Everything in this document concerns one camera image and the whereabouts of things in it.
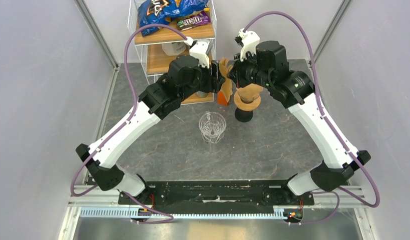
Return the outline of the round wooden dripper stand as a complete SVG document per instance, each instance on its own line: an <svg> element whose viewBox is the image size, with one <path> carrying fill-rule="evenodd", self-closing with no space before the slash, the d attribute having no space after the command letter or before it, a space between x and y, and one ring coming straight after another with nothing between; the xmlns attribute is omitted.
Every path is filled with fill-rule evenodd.
<svg viewBox="0 0 410 240"><path fill-rule="evenodd" d="M242 111L246 111L246 112L251 112L251 111L255 110L256 108L259 107L259 105L261 103L260 95L256 99L254 99L252 102L245 103L245 102L242 101L242 99L241 99L238 92L235 92L233 100L234 100L235 106L238 109L240 109Z"/></svg>

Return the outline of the black coffee server pot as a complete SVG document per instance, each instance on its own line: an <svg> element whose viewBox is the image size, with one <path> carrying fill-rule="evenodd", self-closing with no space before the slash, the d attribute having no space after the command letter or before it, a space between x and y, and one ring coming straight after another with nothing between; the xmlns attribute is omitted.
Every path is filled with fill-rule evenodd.
<svg viewBox="0 0 410 240"><path fill-rule="evenodd" d="M247 123L253 118L253 111L245 111L236 108L234 115L237 121Z"/></svg>

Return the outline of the clear glass dripper with handle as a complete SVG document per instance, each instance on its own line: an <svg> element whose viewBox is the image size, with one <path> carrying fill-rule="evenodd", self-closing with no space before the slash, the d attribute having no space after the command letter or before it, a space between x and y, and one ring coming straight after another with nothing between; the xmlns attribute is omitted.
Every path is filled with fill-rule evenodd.
<svg viewBox="0 0 410 240"><path fill-rule="evenodd" d="M226 120L218 112L206 111L199 120L199 129L202 134L216 135L225 131Z"/></svg>

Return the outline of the glass carafe with brown band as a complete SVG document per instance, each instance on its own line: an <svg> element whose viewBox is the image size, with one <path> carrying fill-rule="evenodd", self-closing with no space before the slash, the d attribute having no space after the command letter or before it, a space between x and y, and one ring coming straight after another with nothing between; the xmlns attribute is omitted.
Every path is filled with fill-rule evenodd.
<svg viewBox="0 0 410 240"><path fill-rule="evenodd" d="M202 138L207 144L217 144L223 137L224 132L220 134L202 134Z"/></svg>

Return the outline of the brown paper coffee filter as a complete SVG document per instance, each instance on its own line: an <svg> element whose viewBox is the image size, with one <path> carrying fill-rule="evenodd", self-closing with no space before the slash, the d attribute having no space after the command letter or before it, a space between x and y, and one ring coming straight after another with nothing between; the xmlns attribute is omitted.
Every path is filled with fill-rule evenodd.
<svg viewBox="0 0 410 240"><path fill-rule="evenodd" d="M236 93L244 102L253 102L260 97L262 91L262 86L251 83L245 87L237 88Z"/></svg>

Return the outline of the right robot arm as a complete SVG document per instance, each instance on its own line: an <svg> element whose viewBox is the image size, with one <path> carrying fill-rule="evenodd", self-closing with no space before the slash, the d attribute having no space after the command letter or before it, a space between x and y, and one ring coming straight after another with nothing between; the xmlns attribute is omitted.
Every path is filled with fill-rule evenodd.
<svg viewBox="0 0 410 240"><path fill-rule="evenodd" d="M293 205L306 192L317 189L330 192L346 183L360 168L359 164L365 165L371 159L369 152L354 146L349 151L343 148L326 123L331 117L319 112L311 78L303 71L290 69L283 45L274 40L246 43L238 38L236 41L242 49L234 56L229 78L240 88L256 84L267 89L273 99L298 119L323 157L316 167L288 180L287 187L281 191L282 200Z"/></svg>

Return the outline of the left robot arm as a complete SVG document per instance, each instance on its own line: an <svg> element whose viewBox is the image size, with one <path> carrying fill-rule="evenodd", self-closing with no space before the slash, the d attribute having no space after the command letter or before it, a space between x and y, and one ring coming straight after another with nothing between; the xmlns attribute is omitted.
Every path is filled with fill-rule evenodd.
<svg viewBox="0 0 410 240"><path fill-rule="evenodd" d="M193 56L178 56L111 130L90 145L81 143L75 149L95 185L102 191L127 192L137 204L146 203L150 191L145 181L139 175L125 173L116 162L144 132L179 109L191 95L217 93L224 82L217 60L202 66Z"/></svg>

